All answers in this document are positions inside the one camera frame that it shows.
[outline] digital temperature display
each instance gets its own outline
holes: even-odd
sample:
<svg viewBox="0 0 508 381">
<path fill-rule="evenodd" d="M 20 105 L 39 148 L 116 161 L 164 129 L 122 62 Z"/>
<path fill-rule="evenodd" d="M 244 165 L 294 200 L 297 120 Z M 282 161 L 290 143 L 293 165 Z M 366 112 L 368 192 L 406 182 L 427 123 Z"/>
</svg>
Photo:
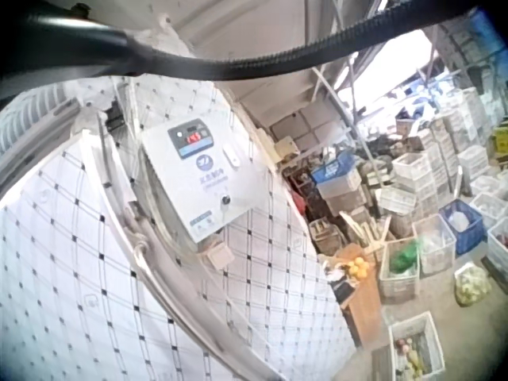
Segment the digital temperature display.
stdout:
<svg viewBox="0 0 508 381">
<path fill-rule="evenodd" d="M 200 141 L 200 140 L 201 140 L 201 134 L 197 131 L 187 137 L 188 144 L 195 143 L 196 141 Z"/>
<path fill-rule="evenodd" d="M 200 120 L 189 121 L 167 132 L 182 159 L 214 146 L 210 130 Z"/>
</svg>

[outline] control box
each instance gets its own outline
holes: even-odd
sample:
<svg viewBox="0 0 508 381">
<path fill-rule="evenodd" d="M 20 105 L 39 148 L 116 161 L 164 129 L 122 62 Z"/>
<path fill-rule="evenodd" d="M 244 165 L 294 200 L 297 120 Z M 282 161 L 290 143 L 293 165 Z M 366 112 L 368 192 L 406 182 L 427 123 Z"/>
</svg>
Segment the control box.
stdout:
<svg viewBox="0 0 508 381">
<path fill-rule="evenodd" d="M 223 113 L 183 117 L 141 136 L 164 191 L 195 243 L 254 207 L 264 191 L 264 180 L 235 141 L 228 120 Z"/>
</svg>

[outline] blue plastic crate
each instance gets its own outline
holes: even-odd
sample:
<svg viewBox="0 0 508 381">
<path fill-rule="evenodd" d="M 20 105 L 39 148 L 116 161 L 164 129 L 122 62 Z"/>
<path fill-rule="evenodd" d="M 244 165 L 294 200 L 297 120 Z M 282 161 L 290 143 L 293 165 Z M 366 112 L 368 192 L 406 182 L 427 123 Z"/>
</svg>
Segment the blue plastic crate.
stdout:
<svg viewBox="0 0 508 381">
<path fill-rule="evenodd" d="M 469 227 L 463 232 L 457 232 L 453 226 L 450 225 L 448 219 L 453 212 L 462 212 L 469 220 Z M 471 208 L 468 204 L 461 200 L 454 200 L 447 206 L 439 210 L 439 213 L 446 220 L 446 223 L 452 230 L 457 239 L 456 254 L 461 256 L 466 252 L 470 252 L 473 248 L 483 240 L 485 235 L 485 228 L 483 227 L 483 218 L 480 213 Z"/>
<path fill-rule="evenodd" d="M 355 157 L 351 152 L 342 152 L 334 161 L 314 170 L 310 175 L 316 184 L 344 176 L 355 165 Z"/>
</svg>

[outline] yellow container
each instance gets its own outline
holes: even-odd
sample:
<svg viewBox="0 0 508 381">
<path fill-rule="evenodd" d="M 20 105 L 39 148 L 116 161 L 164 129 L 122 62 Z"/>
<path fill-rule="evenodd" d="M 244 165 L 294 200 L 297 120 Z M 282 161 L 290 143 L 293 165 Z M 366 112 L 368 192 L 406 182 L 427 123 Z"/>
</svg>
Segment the yellow container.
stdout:
<svg viewBox="0 0 508 381">
<path fill-rule="evenodd" d="M 494 130 L 495 151 L 508 153 L 508 127 L 498 127 Z"/>
</svg>

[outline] green plastic bag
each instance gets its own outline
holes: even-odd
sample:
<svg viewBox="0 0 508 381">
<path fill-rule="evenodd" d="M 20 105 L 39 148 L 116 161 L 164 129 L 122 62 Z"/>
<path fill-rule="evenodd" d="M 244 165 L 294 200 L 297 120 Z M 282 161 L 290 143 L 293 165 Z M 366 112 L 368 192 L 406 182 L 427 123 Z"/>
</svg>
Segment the green plastic bag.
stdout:
<svg viewBox="0 0 508 381">
<path fill-rule="evenodd" d="M 409 268 L 412 268 L 418 260 L 418 243 L 412 241 L 400 252 L 390 258 L 390 272 L 402 274 Z"/>
</svg>

